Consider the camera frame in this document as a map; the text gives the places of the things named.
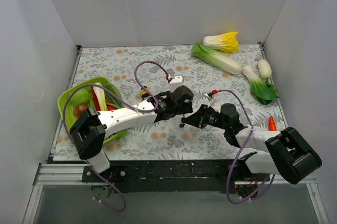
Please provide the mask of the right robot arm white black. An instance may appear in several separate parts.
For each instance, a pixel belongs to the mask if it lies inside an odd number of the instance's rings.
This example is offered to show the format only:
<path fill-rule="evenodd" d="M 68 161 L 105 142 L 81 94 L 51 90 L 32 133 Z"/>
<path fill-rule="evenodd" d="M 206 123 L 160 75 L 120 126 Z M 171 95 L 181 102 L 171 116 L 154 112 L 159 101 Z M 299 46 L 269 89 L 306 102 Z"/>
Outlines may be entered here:
<path fill-rule="evenodd" d="M 257 173 L 265 173 L 282 176 L 287 182 L 297 184 L 322 166 L 319 155 L 295 128 L 287 127 L 282 131 L 251 130 L 240 122 L 233 104 L 223 104 L 219 112 L 201 105 L 195 113 L 181 121 L 200 129 L 207 125 L 223 129 L 230 145 L 258 150 L 238 167 L 243 180 L 248 181 Z"/>

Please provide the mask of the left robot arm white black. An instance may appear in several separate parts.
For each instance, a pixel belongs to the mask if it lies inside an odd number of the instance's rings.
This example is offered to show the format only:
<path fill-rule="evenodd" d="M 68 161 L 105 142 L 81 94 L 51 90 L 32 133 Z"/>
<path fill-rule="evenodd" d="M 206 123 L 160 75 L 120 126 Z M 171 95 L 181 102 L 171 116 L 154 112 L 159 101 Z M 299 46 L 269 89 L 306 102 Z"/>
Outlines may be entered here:
<path fill-rule="evenodd" d="M 105 182 L 111 178 L 110 161 L 103 150 L 106 137 L 141 124 L 169 120 L 176 115 L 193 112 L 193 92 L 187 86 L 179 86 L 173 92 L 162 92 L 155 101 L 148 98 L 130 108 L 96 112 L 86 109 L 70 129 L 70 135 L 80 159 L 85 160 L 94 169 L 95 177 Z"/>

